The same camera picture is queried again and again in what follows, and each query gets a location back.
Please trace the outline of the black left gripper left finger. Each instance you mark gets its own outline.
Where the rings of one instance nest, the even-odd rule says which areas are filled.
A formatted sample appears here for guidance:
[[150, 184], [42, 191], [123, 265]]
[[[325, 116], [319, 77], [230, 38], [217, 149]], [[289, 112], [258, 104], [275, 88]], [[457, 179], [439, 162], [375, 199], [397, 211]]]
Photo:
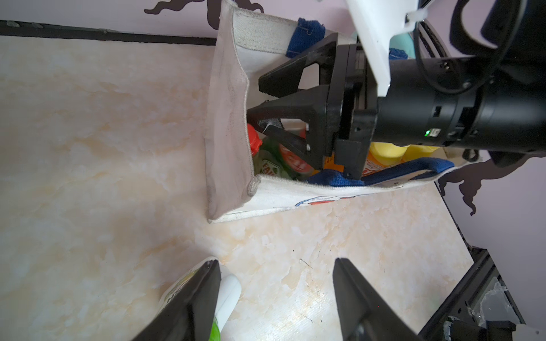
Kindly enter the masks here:
[[213, 327], [220, 264], [205, 262], [135, 340], [208, 340]]

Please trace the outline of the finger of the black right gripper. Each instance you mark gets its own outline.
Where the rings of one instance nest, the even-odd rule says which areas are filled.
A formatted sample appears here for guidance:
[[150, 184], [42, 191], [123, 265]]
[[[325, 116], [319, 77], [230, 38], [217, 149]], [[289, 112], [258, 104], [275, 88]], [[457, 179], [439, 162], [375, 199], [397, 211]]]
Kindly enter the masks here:
[[327, 96], [328, 86], [320, 85], [266, 101], [247, 110], [247, 122], [319, 170], [328, 146]]
[[325, 37], [290, 61], [262, 75], [258, 80], [259, 91], [273, 97], [296, 93], [304, 69], [314, 64], [319, 68], [319, 84], [329, 85], [334, 72], [338, 36], [335, 33]]

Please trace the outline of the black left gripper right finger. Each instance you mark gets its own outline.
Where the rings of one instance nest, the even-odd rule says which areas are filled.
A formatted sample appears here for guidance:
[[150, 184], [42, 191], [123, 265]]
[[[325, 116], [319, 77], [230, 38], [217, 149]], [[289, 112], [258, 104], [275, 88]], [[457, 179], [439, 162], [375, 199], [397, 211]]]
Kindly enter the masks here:
[[419, 340], [347, 258], [337, 258], [334, 292], [344, 340]]

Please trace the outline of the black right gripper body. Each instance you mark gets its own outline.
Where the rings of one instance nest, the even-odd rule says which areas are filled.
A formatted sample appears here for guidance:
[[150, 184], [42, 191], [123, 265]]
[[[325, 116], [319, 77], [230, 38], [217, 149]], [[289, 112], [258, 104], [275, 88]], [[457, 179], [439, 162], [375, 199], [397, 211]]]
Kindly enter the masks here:
[[326, 155], [344, 177], [360, 179], [378, 121], [377, 84], [361, 44], [333, 42], [327, 55]]

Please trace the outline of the white canvas Doraemon shopping bag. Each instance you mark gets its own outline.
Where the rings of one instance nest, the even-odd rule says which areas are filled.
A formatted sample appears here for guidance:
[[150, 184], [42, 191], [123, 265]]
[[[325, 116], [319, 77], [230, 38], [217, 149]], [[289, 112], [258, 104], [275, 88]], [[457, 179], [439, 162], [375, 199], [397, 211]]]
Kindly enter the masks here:
[[406, 175], [376, 186], [317, 186], [256, 175], [247, 134], [247, 105], [266, 99], [257, 78], [288, 59], [295, 21], [222, 1], [205, 123], [207, 217], [225, 222], [414, 188], [441, 178]]

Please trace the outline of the yellow-green soap bottle red cap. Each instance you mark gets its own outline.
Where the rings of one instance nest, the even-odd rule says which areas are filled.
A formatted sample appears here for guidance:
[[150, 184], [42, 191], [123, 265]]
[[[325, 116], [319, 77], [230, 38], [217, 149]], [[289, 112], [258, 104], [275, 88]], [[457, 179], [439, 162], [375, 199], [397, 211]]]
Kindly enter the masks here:
[[284, 161], [281, 145], [270, 137], [261, 138], [256, 129], [248, 124], [247, 133], [253, 157], [255, 175], [263, 174], [291, 180], [297, 179], [297, 173]]

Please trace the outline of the dark green soap bottle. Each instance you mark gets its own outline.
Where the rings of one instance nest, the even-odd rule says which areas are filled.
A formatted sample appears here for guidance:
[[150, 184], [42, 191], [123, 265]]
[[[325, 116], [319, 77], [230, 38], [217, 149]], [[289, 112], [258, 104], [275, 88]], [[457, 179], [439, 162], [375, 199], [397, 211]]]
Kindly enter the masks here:
[[316, 169], [308, 165], [308, 163], [290, 151], [286, 146], [278, 144], [278, 147], [281, 160], [284, 162], [287, 173], [293, 180], [304, 181], [318, 173]]

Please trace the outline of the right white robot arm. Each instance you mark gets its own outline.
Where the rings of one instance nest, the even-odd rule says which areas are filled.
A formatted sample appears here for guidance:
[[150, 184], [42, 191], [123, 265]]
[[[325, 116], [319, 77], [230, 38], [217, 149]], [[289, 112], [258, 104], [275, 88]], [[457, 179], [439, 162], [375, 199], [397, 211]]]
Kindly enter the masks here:
[[393, 36], [419, 39], [418, 1], [348, 3], [358, 40], [330, 35], [262, 75], [271, 100], [247, 121], [314, 169], [333, 156], [359, 179], [371, 144], [486, 150], [509, 166], [545, 150], [545, 3], [497, 1], [483, 23], [486, 44], [464, 28], [465, 1], [449, 40], [459, 58], [389, 59]]

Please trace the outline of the orange soap bottle yellow cap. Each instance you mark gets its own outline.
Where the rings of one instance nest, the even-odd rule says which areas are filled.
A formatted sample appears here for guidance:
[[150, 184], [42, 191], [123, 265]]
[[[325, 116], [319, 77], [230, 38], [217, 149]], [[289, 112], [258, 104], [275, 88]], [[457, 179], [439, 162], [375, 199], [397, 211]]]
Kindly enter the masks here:
[[437, 146], [410, 145], [402, 157], [402, 160], [404, 162], [409, 162], [420, 158], [427, 158], [437, 149], [439, 149]]
[[373, 142], [368, 152], [362, 176], [369, 176], [400, 164], [408, 148], [409, 146]]

